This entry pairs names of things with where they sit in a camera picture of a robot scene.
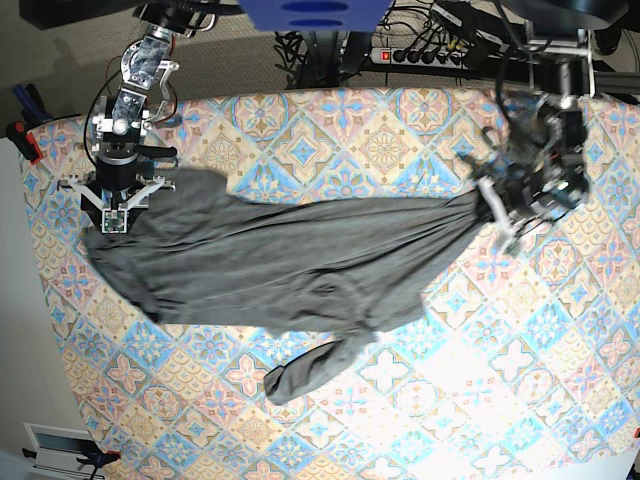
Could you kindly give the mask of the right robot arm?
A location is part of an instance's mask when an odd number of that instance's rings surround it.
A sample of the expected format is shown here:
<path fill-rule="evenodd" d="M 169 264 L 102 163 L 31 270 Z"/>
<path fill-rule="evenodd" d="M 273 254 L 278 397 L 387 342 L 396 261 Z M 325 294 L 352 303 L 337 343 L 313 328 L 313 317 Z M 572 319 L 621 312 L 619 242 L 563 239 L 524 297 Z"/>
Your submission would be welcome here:
<path fill-rule="evenodd" d="M 101 233 L 128 233 L 153 194 L 175 188 L 156 174 L 155 163 L 176 158 L 176 149 L 149 146 L 145 138 L 177 104 L 169 82 L 180 68 L 171 57 L 176 38 L 208 31 L 220 16 L 240 11 L 219 1 L 148 1 L 135 9 L 147 24 L 144 35 L 120 58 L 118 90 L 100 91 L 84 121 L 83 147 L 93 169 L 58 183 L 79 195 L 82 211 Z"/>

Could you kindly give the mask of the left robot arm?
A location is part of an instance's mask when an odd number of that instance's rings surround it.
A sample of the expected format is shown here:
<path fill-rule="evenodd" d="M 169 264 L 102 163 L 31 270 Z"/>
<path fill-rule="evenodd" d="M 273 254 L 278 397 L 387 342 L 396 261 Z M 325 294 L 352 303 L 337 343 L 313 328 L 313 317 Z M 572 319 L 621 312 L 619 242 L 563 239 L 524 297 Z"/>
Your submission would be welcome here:
<path fill-rule="evenodd" d="M 591 37 L 629 10 L 626 1 L 497 1 L 509 34 L 495 80 L 495 102 L 509 127 L 507 139 L 492 143 L 495 160 L 463 160 L 497 230 L 495 248 L 517 248 L 528 227 L 555 223 L 580 208 L 590 194 L 583 149 L 587 120 L 580 100 L 596 94 Z M 503 91 L 511 60 L 529 70 L 526 106 L 509 111 Z"/>

